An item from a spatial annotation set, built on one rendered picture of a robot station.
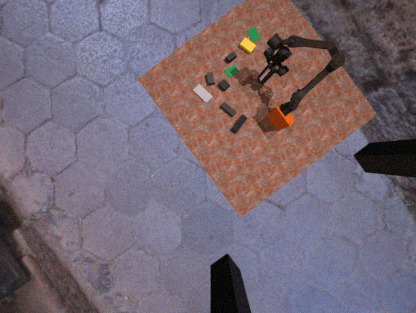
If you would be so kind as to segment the yellow rectangular block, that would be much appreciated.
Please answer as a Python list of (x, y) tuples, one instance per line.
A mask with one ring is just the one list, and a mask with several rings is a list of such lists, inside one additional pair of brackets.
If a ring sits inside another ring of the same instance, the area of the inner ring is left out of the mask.
[(245, 37), (243, 41), (240, 43), (239, 47), (251, 54), (251, 52), (253, 52), (256, 48), (256, 45)]

